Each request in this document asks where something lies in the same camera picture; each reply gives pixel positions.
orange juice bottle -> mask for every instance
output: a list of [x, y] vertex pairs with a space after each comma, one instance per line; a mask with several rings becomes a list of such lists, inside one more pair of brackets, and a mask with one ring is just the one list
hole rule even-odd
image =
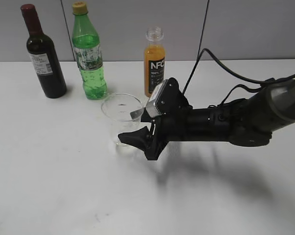
[[164, 80], [165, 50], [160, 27], [147, 29], [148, 46], [144, 50], [144, 91], [150, 97], [156, 85]]

white tabletop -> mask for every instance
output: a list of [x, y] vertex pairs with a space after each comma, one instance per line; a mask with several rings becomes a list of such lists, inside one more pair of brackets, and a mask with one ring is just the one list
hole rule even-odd
[[[254, 79], [295, 72], [295, 60], [225, 63]], [[166, 62], [166, 77], [182, 88], [193, 64]], [[268, 146], [173, 142], [148, 162], [107, 144], [101, 101], [61, 66], [69, 92], [48, 99], [29, 62], [0, 63], [0, 235], [295, 235], [295, 124]], [[142, 62], [104, 71], [110, 92], [146, 102]], [[239, 82], [201, 62], [186, 96], [206, 108]]]

green bottle label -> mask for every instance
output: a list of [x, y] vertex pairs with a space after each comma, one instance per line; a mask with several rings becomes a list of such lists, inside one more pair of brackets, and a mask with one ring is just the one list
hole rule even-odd
[[100, 45], [93, 48], [74, 47], [75, 59], [81, 70], [97, 70], [103, 66]]

glass bottle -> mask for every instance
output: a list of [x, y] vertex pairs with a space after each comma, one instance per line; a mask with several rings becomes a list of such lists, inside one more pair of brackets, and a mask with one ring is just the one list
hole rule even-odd
[[54, 43], [43, 33], [35, 6], [25, 4], [20, 9], [29, 31], [26, 48], [41, 87], [48, 98], [61, 97], [66, 93], [67, 88]]

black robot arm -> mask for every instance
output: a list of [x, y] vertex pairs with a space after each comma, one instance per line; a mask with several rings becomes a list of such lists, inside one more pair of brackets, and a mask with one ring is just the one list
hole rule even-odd
[[295, 122], [295, 79], [264, 87], [250, 99], [193, 109], [174, 78], [154, 90], [142, 122], [147, 127], [119, 134], [123, 143], [157, 160], [170, 141], [226, 141], [254, 147], [267, 145], [272, 132]]

